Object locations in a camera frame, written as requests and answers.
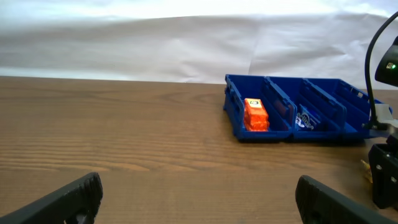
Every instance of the wooden table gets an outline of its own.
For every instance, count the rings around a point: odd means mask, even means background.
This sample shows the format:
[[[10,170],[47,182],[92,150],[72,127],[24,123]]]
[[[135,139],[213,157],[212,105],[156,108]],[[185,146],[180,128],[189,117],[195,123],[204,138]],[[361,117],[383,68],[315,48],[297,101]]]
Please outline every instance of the wooden table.
[[[0,216],[92,171],[101,223],[301,223],[303,174],[377,210],[371,144],[242,144],[224,85],[0,77]],[[398,109],[398,91],[376,91]],[[380,210],[398,221],[398,212]]]

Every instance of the blue plastic bin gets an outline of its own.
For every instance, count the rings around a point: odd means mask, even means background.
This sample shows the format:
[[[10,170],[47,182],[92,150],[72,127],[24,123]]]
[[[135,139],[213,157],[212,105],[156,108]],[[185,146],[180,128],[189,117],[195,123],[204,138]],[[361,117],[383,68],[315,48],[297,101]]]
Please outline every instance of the blue plastic bin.
[[[369,121],[370,104],[367,93],[351,86],[337,78],[309,78],[313,84],[319,86],[336,98],[347,108],[347,119],[343,137],[346,139],[372,138],[369,130],[363,129],[362,124]]]
[[[291,137],[296,111],[283,91],[269,80],[259,76],[227,75],[225,80],[227,87],[224,110],[231,120],[233,133],[239,140],[281,140]],[[268,119],[272,121],[268,131],[246,130],[243,125],[245,98],[261,99],[268,112]]]
[[[364,139],[372,138],[362,128],[369,120],[368,95],[340,79],[226,75],[226,110],[239,140]],[[243,125],[244,99],[261,99],[269,115],[266,132],[247,131]],[[317,131],[295,128],[299,105],[322,119]]]
[[[305,78],[266,78],[279,86],[297,108],[303,105],[315,111],[322,119],[318,131],[301,131],[293,126],[294,139],[335,139],[342,133],[346,108],[328,93]]]

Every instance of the orange snack bag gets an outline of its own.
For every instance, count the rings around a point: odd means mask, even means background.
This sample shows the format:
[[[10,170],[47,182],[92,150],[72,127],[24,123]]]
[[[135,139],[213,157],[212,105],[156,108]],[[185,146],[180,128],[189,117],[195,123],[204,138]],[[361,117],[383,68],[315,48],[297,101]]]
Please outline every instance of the orange snack bag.
[[[244,99],[243,124],[248,131],[268,131],[268,113],[260,99]]]

